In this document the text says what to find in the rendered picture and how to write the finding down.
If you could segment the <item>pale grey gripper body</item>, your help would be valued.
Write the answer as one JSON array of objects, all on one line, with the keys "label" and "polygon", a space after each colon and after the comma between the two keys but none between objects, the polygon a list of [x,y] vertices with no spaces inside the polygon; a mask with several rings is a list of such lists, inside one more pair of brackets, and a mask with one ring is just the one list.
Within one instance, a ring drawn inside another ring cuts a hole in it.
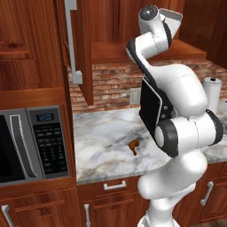
[{"label": "pale grey gripper body", "polygon": [[160,8],[159,11],[161,20],[168,25],[171,37],[174,38],[181,25],[183,15],[179,12],[174,12],[164,8]]}]

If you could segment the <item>brown raw meat drumstick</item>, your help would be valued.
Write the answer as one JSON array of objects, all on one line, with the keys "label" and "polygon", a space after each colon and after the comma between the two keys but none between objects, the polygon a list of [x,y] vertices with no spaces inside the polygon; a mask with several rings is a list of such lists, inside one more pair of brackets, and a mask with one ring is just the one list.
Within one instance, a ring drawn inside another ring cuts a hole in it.
[{"label": "brown raw meat drumstick", "polygon": [[137,155],[136,148],[140,146],[138,140],[132,140],[129,142],[129,149],[133,152],[134,155]]}]

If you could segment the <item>wooden tall cabinet panel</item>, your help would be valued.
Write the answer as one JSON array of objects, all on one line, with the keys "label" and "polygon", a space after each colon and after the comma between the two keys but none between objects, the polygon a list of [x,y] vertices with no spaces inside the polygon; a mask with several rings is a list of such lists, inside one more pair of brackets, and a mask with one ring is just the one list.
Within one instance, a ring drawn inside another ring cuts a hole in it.
[{"label": "wooden tall cabinet panel", "polygon": [[0,0],[0,91],[63,85],[57,0]]}]

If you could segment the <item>wooden base cabinet door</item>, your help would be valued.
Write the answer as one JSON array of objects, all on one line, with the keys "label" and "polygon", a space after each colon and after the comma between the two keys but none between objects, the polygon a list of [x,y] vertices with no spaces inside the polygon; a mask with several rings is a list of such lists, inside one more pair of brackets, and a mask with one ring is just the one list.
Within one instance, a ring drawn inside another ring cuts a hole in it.
[{"label": "wooden base cabinet door", "polygon": [[89,204],[90,227],[137,227],[149,202],[137,193],[120,197],[86,201],[82,204],[83,226],[86,226],[84,204]]},{"label": "wooden base cabinet door", "polygon": [[10,227],[3,207],[13,227],[82,227],[75,187],[0,199],[0,227]]},{"label": "wooden base cabinet door", "polygon": [[208,176],[207,183],[214,182],[205,207],[201,206],[200,223],[227,218],[227,176]]}]

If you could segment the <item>white paper towel roll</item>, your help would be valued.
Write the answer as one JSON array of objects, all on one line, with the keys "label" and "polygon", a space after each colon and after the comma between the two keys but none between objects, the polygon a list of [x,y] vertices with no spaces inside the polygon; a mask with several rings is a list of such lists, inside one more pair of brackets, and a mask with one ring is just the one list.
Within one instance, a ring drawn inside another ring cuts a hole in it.
[{"label": "white paper towel roll", "polygon": [[215,67],[211,68],[211,76],[205,77],[202,85],[207,95],[208,109],[216,114],[222,88],[222,81],[216,77]]}]

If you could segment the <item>silver black microwave oven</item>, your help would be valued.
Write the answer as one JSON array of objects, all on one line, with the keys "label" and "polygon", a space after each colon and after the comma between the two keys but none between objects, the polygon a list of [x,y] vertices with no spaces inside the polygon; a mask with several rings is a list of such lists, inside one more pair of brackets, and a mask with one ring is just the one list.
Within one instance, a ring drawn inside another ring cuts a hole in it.
[{"label": "silver black microwave oven", "polygon": [[[19,114],[36,177],[28,177],[13,139],[10,116]],[[58,106],[0,111],[0,186],[69,175],[67,148]]]}]

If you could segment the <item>wooden drawer front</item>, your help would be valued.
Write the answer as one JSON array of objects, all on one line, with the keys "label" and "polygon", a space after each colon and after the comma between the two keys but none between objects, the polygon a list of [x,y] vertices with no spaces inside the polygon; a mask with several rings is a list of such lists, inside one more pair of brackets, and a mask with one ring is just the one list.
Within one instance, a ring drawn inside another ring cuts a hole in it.
[{"label": "wooden drawer front", "polygon": [[[120,184],[122,181],[126,182],[126,187],[119,188],[115,190],[105,191],[104,184],[108,185],[116,185]],[[137,180],[138,176],[131,176],[131,177],[124,177],[114,180],[108,180],[104,182],[94,183],[94,194],[96,198],[104,198],[107,195],[113,195],[117,193],[124,193],[124,192],[136,192],[137,191]]]}]

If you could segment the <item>wooden wall cabinet shelf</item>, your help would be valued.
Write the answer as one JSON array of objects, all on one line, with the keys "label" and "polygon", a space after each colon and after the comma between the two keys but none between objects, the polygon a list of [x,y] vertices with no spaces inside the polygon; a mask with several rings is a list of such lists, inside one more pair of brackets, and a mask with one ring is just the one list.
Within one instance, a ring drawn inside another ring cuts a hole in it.
[{"label": "wooden wall cabinet shelf", "polygon": [[[126,52],[127,42],[104,42],[91,44],[91,63],[120,63],[129,62]],[[174,39],[168,51],[150,58],[150,61],[163,61],[172,59],[204,59],[205,51]]]}]

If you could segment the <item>white wall outlet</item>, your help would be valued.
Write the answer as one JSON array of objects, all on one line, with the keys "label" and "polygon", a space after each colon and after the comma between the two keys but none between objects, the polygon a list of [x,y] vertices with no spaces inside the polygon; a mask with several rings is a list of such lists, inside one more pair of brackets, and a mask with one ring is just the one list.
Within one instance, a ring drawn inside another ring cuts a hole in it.
[{"label": "white wall outlet", "polygon": [[130,90],[130,97],[129,97],[129,103],[131,105],[138,105],[140,103],[140,97],[141,97],[141,89],[131,89]]}]

